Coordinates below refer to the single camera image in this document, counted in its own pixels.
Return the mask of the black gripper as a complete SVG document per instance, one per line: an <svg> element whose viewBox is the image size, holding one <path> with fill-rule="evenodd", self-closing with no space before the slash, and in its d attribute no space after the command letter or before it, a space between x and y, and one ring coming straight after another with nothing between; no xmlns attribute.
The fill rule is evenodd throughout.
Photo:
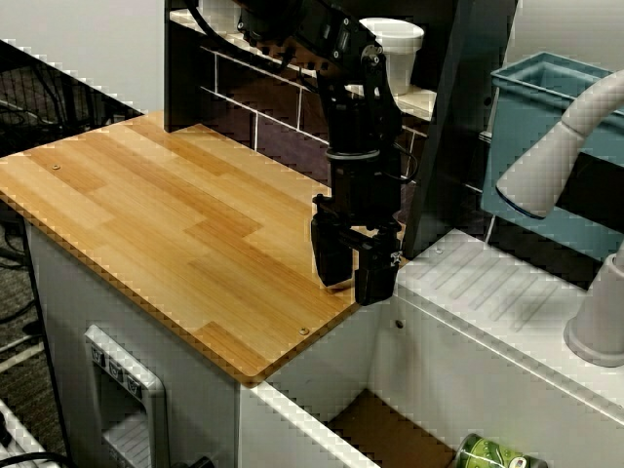
<svg viewBox="0 0 624 468"><path fill-rule="evenodd" d="M352 277L352 252L358 252L355 298L370 305L392 296L397 276L398 234L395 214L401 206L401 156L396 148L326 152L331 194L313 199L311 240L319 278L332 287ZM364 227L375 233L379 249L364 249L350 233Z"/></svg>

